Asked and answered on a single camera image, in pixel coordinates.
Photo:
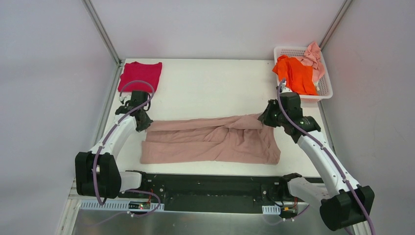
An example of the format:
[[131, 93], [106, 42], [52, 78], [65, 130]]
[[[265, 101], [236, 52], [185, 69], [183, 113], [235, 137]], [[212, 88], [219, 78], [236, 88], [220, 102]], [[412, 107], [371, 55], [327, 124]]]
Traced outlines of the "dusty pink graphic t-shirt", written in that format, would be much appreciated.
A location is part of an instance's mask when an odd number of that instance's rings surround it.
[[141, 145], [142, 164], [235, 162], [277, 165], [281, 151], [274, 129], [258, 114], [157, 120], [146, 130]]

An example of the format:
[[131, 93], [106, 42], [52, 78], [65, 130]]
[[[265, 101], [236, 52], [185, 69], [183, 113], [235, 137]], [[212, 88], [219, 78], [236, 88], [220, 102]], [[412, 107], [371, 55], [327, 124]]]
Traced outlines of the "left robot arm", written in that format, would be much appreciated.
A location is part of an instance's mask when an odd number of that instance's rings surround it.
[[95, 196], [101, 204], [130, 190], [137, 198], [149, 193], [149, 185], [137, 170], [120, 171], [116, 159], [129, 136], [150, 127], [147, 114], [151, 93], [132, 91], [130, 100], [122, 102], [115, 111], [110, 129], [88, 152], [75, 157], [76, 191], [82, 196]]

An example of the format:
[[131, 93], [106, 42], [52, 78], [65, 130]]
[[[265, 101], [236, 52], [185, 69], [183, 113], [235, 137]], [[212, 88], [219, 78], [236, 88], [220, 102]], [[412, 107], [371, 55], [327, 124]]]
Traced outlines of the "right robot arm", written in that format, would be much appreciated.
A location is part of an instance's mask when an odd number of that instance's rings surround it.
[[362, 186], [340, 163], [329, 148], [316, 120], [304, 116], [300, 96], [294, 92], [277, 95], [268, 101], [259, 121], [269, 127], [283, 127], [293, 142], [308, 156], [325, 190], [314, 186], [296, 173], [284, 176], [278, 195], [285, 201], [297, 197], [319, 210], [324, 224], [332, 231], [367, 222], [375, 234], [370, 211], [375, 198], [370, 186]]

